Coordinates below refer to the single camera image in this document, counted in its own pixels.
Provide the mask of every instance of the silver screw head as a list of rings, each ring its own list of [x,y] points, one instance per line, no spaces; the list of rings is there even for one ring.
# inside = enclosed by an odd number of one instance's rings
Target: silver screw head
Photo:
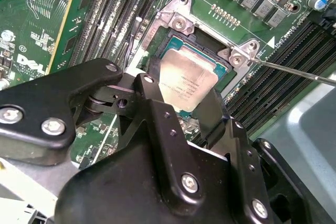
[[[238,128],[241,128],[241,129],[244,128],[243,125],[242,125],[241,123],[239,123],[239,122],[237,122],[237,121],[236,121],[235,123],[236,123],[236,125],[237,125]]]
[[[268,217],[266,207],[259,200],[254,199],[252,201],[252,205],[253,205],[254,211],[259,217],[263,219],[266,219]]]
[[[271,149],[271,145],[268,142],[263,141],[263,145],[264,145],[264,147],[266,147],[268,149]]]
[[[149,83],[153,83],[153,82],[154,82],[153,78],[152,78],[152,77],[149,77],[149,76],[145,76],[144,79],[145,79],[147,82],[149,82]]]
[[[116,68],[115,65],[113,65],[113,64],[108,64],[108,65],[106,66],[106,68],[107,68],[108,70],[112,71],[112,72],[116,72],[116,71],[117,71],[117,68]]]
[[[193,194],[198,191],[198,183],[196,179],[190,174],[183,174],[182,185],[189,193]]]
[[[23,118],[22,112],[14,107],[0,109],[0,123],[13,124]]]
[[[41,125],[42,131],[51,136],[58,136],[65,131],[64,122],[58,118],[45,120]]]

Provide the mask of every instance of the green circuit board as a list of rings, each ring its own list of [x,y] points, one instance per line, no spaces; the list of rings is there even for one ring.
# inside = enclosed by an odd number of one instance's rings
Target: green circuit board
[[[104,17],[103,11],[108,7],[108,0],[99,1],[0,0],[0,56],[10,61],[10,65],[7,61],[7,65],[0,66],[1,77],[6,78],[11,86],[14,86],[48,73],[66,69],[98,55],[109,58],[119,65],[122,64],[123,59],[120,55],[127,46],[123,35],[127,34],[126,30],[130,29],[130,23],[124,20],[124,26],[119,27],[114,37],[109,37],[114,31],[111,24],[117,22],[113,18],[121,9],[115,9],[115,11],[108,13],[109,16]],[[115,1],[114,3],[119,5],[125,0]],[[145,4],[141,3],[141,0],[133,1],[139,6]],[[155,0],[151,4],[146,16],[143,17],[144,22],[136,37],[136,45],[143,42],[151,24],[155,21],[157,12],[170,1]],[[279,25],[272,26],[268,24],[273,16],[272,12],[261,18],[256,14],[255,7],[251,9],[243,7],[242,1],[192,0],[191,14],[213,31],[224,36],[233,45],[240,45],[249,39],[256,39],[260,44],[258,56],[261,59],[270,58],[312,11],[312,8],[307,5],[307,0],[288,0],[284,5],[280,5],[278,0],[270,0],[273,13],[276,10],[281,10],[286,14]],[[334,2],[335,0],[328,0],[328,4]],[[135,7],[131,7],[130,17],[136,15],[138,11]],[[90,23],[90,18],[94,13],[100,14],[105,20],[100,22],[100,19],[92,19],[91,25],[99,27],[98,32],[106,37],[103,36],[104,39],[99,40],[101,36],[98,36],[96,41],[99,43],[93,44],[88,40],[86,45],[79,47],[83,36],[90,36],[87,33],[88,30],[84,30],[84,28]],[[159,28],[145,54],[139,54],[137,47],[135,47],[133,61],[139,68],[146,70],[149,58],[155,55],[168,33],[169,29]],[[86,49],[87,52],[93,54],[85,55],[81,51],[84,47],[93,48],[91,51]],[[258,67],[252,68],[249,73],[253,74],[257,69]],[[216,89],[223,90],[232,77],[232,72],[228,73],[226,78],[216,85]],[[229,93],[224,99],[233,96],[234,90],[233,88],[232,93]],[[99,122],[91,122],[80,129],[71,151],[71,159],[75,163],[89,159],[87,164],[89,165],[94,159],[96,162],[116,150],[118,133],[115,123],[111,124],[113,119],[114,115],[104,115]],[[192,134],[187,133],[186,136],[187,139],[192,140],[197,134],[199,134],[198,131]]]

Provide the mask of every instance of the hole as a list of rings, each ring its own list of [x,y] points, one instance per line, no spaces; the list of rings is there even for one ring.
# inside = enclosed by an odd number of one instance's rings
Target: hole
[[[256,169],[254,168],[253,165],[249,165],[248,168],[249,168],[252,172],[254,172],[254,171],[256,170]]]
[[[127,105],[127,100],[126,99],[120,99],[118,102],[117,102],[117,106],[121,109],[125,108]]]
[[[282,194],[277,195],[277,197],[274,200],[272,200],[270,203],[271,203],[272,210],[279,217],[281,222],[287,223],[287,221],[291,219],[290,210],[289,210],[289,202],[284,195]]]
[[[181,3],[182,5],[186,5],[186,4],[188,3],[188,0],[180,0],[180,3]]]
[[[295,5],[293,6],[292,10],[290,10],[292,13],[297,13],[298,11],[300,11],[300,6],[299,5]]]
[[[175,130],[170,131],[170,136],[176,136],[176,135],[177,135],[177,132]]]
[[[252,42],[249,46],[248,46],[248,49],[250,50],[256,50],[257,49],[257,44]]]

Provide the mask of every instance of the dimm slot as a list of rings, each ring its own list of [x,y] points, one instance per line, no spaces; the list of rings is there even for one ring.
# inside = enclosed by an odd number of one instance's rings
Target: dimm slot
[[[300,29],[299,32],[294,32],[290,38],[288,38],[284,44],[275,52],[269,62],[275,64],[282,64],[282,62],[290,55],[290,53],[297,48],[303,38],[309,36],[314,29],[315,26],[311,23],[306,21],[302,24],[303,27]],[[227,108],[230,113],[235,112],[241,105],[247,100],[250,94],[257,89],[266,79],[267,77],[274,71],[274,69],[270,69],[267,67],[260,67],[257,71],[256,75],[250,80],[245,86],[241,88],[241,91],[234,96],[234,98],[228,103]]]
[[[320,60],[321,63],[323,63],[322,65],[318,66],[317,71],[315,72],[315,74],[322,74],[324,71],[326,71],[334,62],[335,62],[335,56],[336,56],[336,52],[334,52],[331,56],[328,57],[327,60],[325,60],[324,58],[322,60]],[[290,91],[290,93],[288,94],[283,94],[283,97],[279,97],[278,100],[282,101],[282,105],[278,106],[278,110],[282,110],[284,109],[288,103],[290,101],[292,101],[297,94],[299,94],[300,92],[302,92],[312,81],[305,79],[305,78],[299,78],[301,79],[302,82],[299,83],[299,85],[292,85],[292,90]],[[262,127],[265,123],[267,123],[272,117],[273,117],[273,113],[270,113],[270,111],[266,111],[263,115],[260,115],[257,119],[255,119],[255,122],[252,124],[252,126],[247,126],[247,134],[251,135],[254,132],[256,132],[260,127]]]
[[[309,52],[317,46],[323,39],[323,35],[321,33],[317,34],[311,34],[312,38],[310,41],[312,43],[309,45],[309,47],[303,47],[301,48],[298,52],[293,52],[294,55],[297,57],[289,57],[289,60],[283,64],[289,68],[296,68],[296,65],[302,61],[308,54]],[[245,114],[246,110],[253,110],[254,103],[257,103],[258,100],[263,99],[266,97],[270,90],[276,86],[280,81],[282,81],[283,77],[286,75],[286,73],[282,71],[273,71],[272,74],[268,77],[267,82],[268,84],[266,85],[260,85],[257,89],[255,89],[251,94],[248,100],[245,100],[243,105],[240,106],[239,111],[237,114],[235,114],[235,118],[242,118],[242,114]]]
[[[115,35],[110,36],[110,38],[108,40],[108,43],[107,43],[107,46],[105,46],[105,49],[104,49],[104,52],[103,52],[103,55],[102,55],[103,58],[110,58],[111,50],[112,50],[114,44],[116,43],[118,33],[121,31],[121,28],[124,26],[124,23],[126,22],[130,13],[132,12],[136,1],[138,1],[138,0],[127,0],[127,5],[125,6],[124,10],[122,11],[123,15],[121,16],[121,18],[119,18],[119,20],[117,22],[117,26],[115,28],[116,36]]]
[[[113,20],[111,21],[110,28],[108,29],[107,33],[105,36],[102,36],[99,41],[99,50],[95,53],[96,58],[104,58],[104,52],[106,50],[107,45],[109,44],[110,39],[115,38],[116,33],[117,33],[117,27],[116,24],[119,24],[120,16],[125,15],[125,5],[129,2],[129,0],[118,0],[121,5],[117,6],[114,10],[114,16]]]
[[[141,0],[140,1],[140,3],[138,4],[137,9],[135,11],[135,14],[132,17],[132,22],[130,22],[130,27],[131,27],[131,24],[133,24],[135,17],[137,17],[137,16],[145,17],[145,15],[143,15],[143,13],[142,13],[144,11],[143,10],[144,9],[144,4],[146,4],[146,6],[151,6],[153,2],[154,2],[154,0],[150,0],[150,1],[148,1],[148,0]],[[131,32],[131,29],[128,29],[127,32],[126,32],[126,34],[125,34],[125,36],[122,38],[121,44],[123,44],[128,39],[128,37],[130,35],[130,32]],[[126,52],[124,52],[123,54],[120,54],[119,52],[120,52],[120,50],[117,49],[116,55],[117,55],[118,59],[123,60],[123,58],[125,57],[125,53]]]
[[[93,23],[95,23],[102,11],[103,6],[100,5],[101,1],[99,0],[92,0],[89,13],[85,17],[85,25],[82,29],[82,32],[79,35],[79,39],[75,45],[74,51],[71,56],[70,66],[74,66],[76,64],[80,64],[84,60],[84,50],[85,45],[87,44],[88,40],[91,40],[92,36],[92,29]]]
[[[101,50],[101,46],[100,46],[100,41],[103,39],[102,33],[105,31],[106,29],[106,25],[107,25],[107,21],[110,22],[111,18],[112,18],[112,12],[114,11],[114,8],[117,5],[117,1],[118,0],[109,0],[107,3],[107,6],[105,8],[105,11],[100,19],[100,24],[99,27],[94,35],[94,38],[92,40],[91,43],[91,47],[89,49],[89,51],[87,52],[86,55],[86,61],[90,60],[90,59],[95,59],[99,57],[99,51]]]
[[[307,50],[304,53],[304,57],[302,58],[301,62],[301,66],[295,66],[296,69],[299,69],[301,71],[309,71],[309,69],[311,69],[320,59],[322,54],[318,54],[318,52],[314,52],[314,50],[312,49],[316,49],[316,51],[319,51],[320,49],[316,48],[314,45],[316,44],[316,42],[314,40],[310,40],[313,41],[313,43],[307,47]],[[273,84],[273,82],[271,81],[270,84],[272,85],[272,90],[269,90],[268,93],[272,94],[271,96],[264,96],[263,99],[261,99],[258,102],[258,110],[250,110],[246,113],[245,116],[241,117],[241,120],[246,124],[246,125],[250,125],[253,123],[253,121],[255,120],[255,114],[261,114],[264,113],[265,110],[267,110],[272,104],[274,104],[278,97],[285,93],[295,82],[295,80],[298,79],[297,76],[292,75],[292,74],[288,74],[288,73],[284,73],[280,71],[280,75],[286,78],[285,82],[280,82],[278,85]]]

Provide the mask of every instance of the ram slot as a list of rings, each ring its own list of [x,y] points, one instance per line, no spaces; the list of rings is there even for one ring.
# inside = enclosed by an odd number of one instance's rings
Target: ram slot
[[[103,42],[109,34],[111,28],[114,27],[116,19],[118,18],[118,9],[120,6],[117,4],[119,0],[109,0],[105,11],[100,19],[98,29],[94,35],[91,47],[87,52],[86,60],[100,58],[103,48]]]
[[[89,13],[85,17],[85,25],[75,45],[70,66],[84,62],[88,47],[97,29],[97,23],[102,15],[107,0],[93,0]]]
[[[114,28],[115,33],[111,34],[110,38],[108,40],[105,40],[104,42],[105,47],[104,47],[104,52],[102,54],[102,58],[110,58],[110,56],[114,54],[113,48],[119,37],[119,33],[121,32],[121,29],[125,26],[125,22],[132,18],[131,13],[134,9],[134,6],[138,3],[139,3],[139,0],[127,0],[127,4],[122,11],[122,16],[119,18],[119,20],[117,21],[117,25]]]

